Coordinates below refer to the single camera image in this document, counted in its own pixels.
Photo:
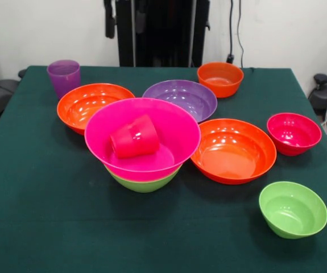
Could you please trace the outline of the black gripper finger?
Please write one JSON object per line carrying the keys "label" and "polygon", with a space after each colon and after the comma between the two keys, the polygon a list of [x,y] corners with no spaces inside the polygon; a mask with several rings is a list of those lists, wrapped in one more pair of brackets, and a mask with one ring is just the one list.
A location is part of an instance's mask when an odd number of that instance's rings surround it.
{"label": "black gripper finger", "polygon": [[112,0],[104,0],[105,8],[105,36],[109,39],[115,37],[115,17],[113,16]]}
{"label": "black gripper finger", "polygon": [[146,25],[146,1],[139,0],[136,8],[136,33],[142,34]]}

